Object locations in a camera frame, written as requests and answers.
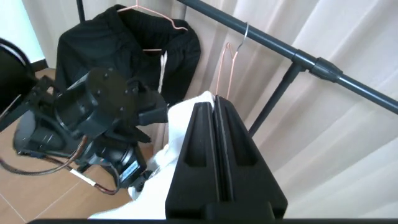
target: pink hanger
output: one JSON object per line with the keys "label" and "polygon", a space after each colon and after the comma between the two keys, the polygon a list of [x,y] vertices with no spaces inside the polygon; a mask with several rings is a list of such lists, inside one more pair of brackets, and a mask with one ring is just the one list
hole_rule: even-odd
{"label": "pink hanger", "polygon": [[231,90],[232,74],[234,73],[234,66],[235,66],[236,56],[238,56],[239,49],[243,45],[244,40],[246,40],[246,37],[248,36],[249,23],[246,23],[246,25],[247,25],[246,26],[246,32],[244,33],[243,40],[242,40],[241,44],[238,46],[238,48],[236,49],[235,54],[232,53],[232,47],[231,47],[231,44],[229,42],[226,43],[226,45],[225,45],[225,47],[223,49],[223,53],[221,54],[221,63],[220,63],[220,68],[218,69],[218,76],[217,76],[216,95],[218,93],[218,84],[220,82],[221,69],[223,68],[224,55],[225,55],[226,49],[229,49],[229,52],[231,53],[231,58],[232,58],[231,72],[229,73],[229,84],[228,84],[228,91],[227,91],[227,94],[226,94],[226,99],[228,99],[229,91]]}
{"label": "pink hanger", "polygon": [[[145,7],[142,7],[142,6],[138,5],[138,0],[136,0],[136,5],[135,5],[135,6],[130,6],[130,7],[125,7],[124,9],[119,9],[118,12],[123,12],[123,11],[129,10],[129,9],[134,9],[134,8],[144,9],[144,10],[147,10],[147,11],[152,12],[152,13],[154,13],[154,14],[160,15],[160,16],[162,16],[163,18],[165,18],[165,19],[167,19],[168,21],[170,21],[170,22],[172,23],[172,26],[173,26],[174,29],[177,29],[177,30],[179,30],[179,29],[185,29],[186,31],[188,31],[188,29],[185,28],[185,27],[176,27],[175,24],[174,24],[174,21],[173,21],[172,19],[170,19],[169,17],[167,17],[167,16],[165,16],[165,15],[163,15],[163,14],[161,14],[161,13],[158,13],[158,12],[156,12],[156,11],[153,11],[153,10],[151,10],[151,9],[148,9],[148,8],[145,8]],[[161,50],[162,50],[162,49],[144,49],[143,51],[161,51]]]}

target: curtain fold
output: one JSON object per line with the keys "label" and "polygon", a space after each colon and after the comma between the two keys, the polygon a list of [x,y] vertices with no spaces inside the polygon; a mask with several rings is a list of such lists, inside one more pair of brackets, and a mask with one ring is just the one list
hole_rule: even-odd
{"label": "curtain fold", "polygon": [[[173,0],[139,1],[195,29],[202,55],[187,98],[215,93],[221,52],[243,35]],[[398,2],[395,0],[205,0],[278,39],[323,57],[348,76],[398,99]],[[91,19],[113,4],[84,1]],[[24,0],[49,65],[59,35],[78,23],[74,1]],[[247,128],[257,118],[290,61],[246,39],[234,68],[231,95]],[[226,96],[226,54],[218,94]],[[167,126],[146,127],[156,149]],[[253,140],[286,194],[286,218],[398,218],[398,116],[305,72],[300,73]]]}

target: tile floor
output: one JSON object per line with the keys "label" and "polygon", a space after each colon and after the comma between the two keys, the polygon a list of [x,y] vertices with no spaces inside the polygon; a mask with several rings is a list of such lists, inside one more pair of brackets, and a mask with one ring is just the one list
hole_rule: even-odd
{"label": "tile floor", "polygon": [[[40,75],[54,76],[46,69]],[[0,155],[8,163],[24,170],[43,170],[52,164],[36,159],[17,157],[12,137],[17,122],[0,134]],[[152,155],[150,146],[142,147],[144,157]],[[100,167],[90,168],[85,175],[111,188],[111,176]],[[116,208],[130,201],[127,190],[116,195],[102,194],[65,170],[40,177],[14,175],[0,169],[0,223],[27,223],[37,218],[87,218]]]}

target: metal hook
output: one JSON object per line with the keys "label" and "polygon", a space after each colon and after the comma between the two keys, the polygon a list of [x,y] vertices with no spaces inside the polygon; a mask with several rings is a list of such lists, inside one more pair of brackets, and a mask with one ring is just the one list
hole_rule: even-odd
{"label": "metal hook", "polygon": [[244,43],[244,40],[246,40],[246,37],[248,36],[248,31],[249,31],[249,23],[246,22],[246,32],[244,33],[243,40],[242,40],[241,44],[238,46],[238,48],[236,49],[236,52],[239,51],[239,49],[241,48],[241,46],[242,46],[243,43]]}

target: black baseboard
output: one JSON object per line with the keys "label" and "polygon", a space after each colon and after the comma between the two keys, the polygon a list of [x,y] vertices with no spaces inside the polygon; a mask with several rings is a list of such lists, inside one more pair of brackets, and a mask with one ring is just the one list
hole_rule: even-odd
{"label": "black baseboard", "polygon": [[38,71],[41,71],[41,70],[49,67],[49,65],[47,65],[47,61],[45,59],[31,63],[31,65],[33,68],[33,72],[38,72]]}

